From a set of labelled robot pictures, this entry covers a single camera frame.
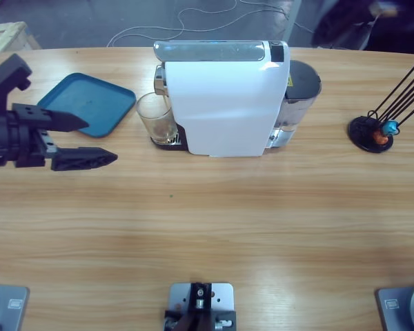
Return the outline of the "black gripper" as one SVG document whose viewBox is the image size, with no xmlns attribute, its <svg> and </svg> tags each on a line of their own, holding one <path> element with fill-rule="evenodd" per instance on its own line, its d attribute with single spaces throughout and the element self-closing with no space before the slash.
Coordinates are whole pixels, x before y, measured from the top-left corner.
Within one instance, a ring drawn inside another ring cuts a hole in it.
<svg viewBox="0 0 414 331">
<path fill-rule="evenodd" d="M 13 162 L 16 168 L 43 167 L 52 159 L 51 170 L 90 170 L 107 166 L 118 155 L 103 148 L 59 148 L 48 130 L 72 132 L 87 128 L 80 117 L 21 103 L 0 114 L 0 167 Z"/>
</svg>

